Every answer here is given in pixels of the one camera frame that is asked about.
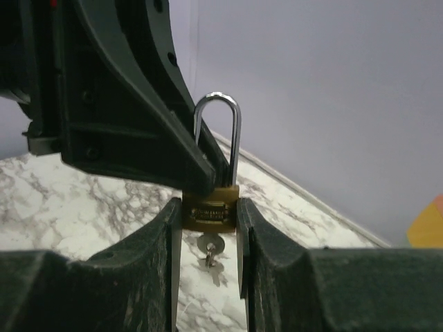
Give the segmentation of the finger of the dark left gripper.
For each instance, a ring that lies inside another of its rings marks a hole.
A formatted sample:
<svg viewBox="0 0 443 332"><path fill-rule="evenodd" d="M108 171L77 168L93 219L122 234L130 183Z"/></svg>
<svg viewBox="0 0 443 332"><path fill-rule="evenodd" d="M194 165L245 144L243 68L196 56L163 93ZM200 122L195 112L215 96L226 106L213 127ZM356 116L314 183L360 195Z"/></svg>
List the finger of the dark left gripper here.
<svg viewBox="0 0 443 332"><path fill-rule="evenodd" d="M61 157L90 174L207 194L217 146L192 136L167 1L62 1Z"/></svg>
<svg viewBox="0 0 443 332"><path fill-rule="evenodd" d="M119 88L117 123L129 133L114 143L118 178L178 189L224 184L228 162L207 126L194 141L194 106L177 61L168 1L116 1L129 56L150 86L147 100Z"/></svg>

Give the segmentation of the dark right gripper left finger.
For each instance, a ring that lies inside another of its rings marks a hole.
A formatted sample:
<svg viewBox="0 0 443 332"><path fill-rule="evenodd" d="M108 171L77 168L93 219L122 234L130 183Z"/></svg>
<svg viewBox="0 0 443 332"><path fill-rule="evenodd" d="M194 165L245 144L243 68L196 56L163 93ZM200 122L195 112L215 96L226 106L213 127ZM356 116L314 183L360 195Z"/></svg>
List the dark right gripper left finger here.
<svg viewBox="0 0 443 332"><path fill-rule="evenodd" d="M2 331L175 331L181 201L86 261L1 253Z"/></svg>

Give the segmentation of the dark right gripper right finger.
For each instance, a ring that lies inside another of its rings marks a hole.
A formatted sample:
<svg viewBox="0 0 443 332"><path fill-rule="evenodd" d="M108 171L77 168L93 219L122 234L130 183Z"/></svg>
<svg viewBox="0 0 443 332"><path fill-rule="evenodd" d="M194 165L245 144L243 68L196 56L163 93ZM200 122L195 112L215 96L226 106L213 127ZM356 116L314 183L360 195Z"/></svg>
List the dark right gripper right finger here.
<svg viewBox="0 0 443 332"><path fill-rule="evenodd" d="M307 249L237 202L249 331L441 331L442 251Z"/></svg>

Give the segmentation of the round pastel drawer cabinet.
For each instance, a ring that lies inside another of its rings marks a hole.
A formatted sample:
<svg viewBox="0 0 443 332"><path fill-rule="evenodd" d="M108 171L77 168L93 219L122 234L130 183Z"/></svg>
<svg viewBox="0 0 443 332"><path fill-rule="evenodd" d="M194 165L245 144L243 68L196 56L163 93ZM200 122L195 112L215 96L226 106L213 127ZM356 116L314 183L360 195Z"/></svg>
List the round pastel drawer cabinet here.
<svg viewBox="0 0 443 332"><path fill-rule="evenodd" d="M413 248L443 247L442 194L422 210L409 227L406 236Z"/></svg>

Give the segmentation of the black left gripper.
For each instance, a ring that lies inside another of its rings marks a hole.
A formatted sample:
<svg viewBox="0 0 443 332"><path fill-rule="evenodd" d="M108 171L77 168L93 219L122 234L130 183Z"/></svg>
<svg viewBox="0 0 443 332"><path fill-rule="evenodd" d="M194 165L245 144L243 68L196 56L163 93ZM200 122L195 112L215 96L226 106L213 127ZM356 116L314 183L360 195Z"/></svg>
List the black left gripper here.
<svg viewBox="0 0 443 332"><path fill-rule="evenodd" d="M73 155L74 1L1 2L1 96L30 119L34 155Z"/></svg>

